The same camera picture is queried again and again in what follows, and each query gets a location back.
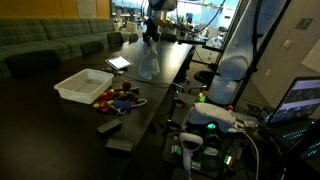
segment bag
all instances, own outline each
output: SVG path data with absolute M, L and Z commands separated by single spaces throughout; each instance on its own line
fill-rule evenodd
M 158 52 L 156 43 L 150 40 L 150 43 L 143 44 L 143 57 L 139 67 L 139 74 L 145 79 L 152 79 L 160 72 L 158 63 Z

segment laptop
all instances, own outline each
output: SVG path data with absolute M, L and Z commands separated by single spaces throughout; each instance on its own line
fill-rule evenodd
M 309 116 L 319 105 L 320 77 L 295 78 L 274 113 L 266 118 L 265 128 L 271 136 L 289 148 L 315 123 Z M 320 139 L 300 157 L 308 159 L 318 156 Z

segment green couch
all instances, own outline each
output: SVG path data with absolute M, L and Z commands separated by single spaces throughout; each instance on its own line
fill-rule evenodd
M 0 78 L 11 76 L 4 62 L 9 56 L 50 49 L 66 60 L 81 56 L 86 43 L 108 48 L 107 34 L 114 31 L 113 19 L 0 19 Z

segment white tray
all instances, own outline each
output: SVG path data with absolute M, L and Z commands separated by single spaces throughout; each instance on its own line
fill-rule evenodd
M 79 73 L 56 84 L 62 98 L 91 104 L 112 84 L 113 74 L 103 71 L 84 69 Z

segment laptop screen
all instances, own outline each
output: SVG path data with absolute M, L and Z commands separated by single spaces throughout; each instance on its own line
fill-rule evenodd
M 320 77 L 296 78 L 276 111 L 267 119 L 268 126 L 307 119 L 320 104 Z

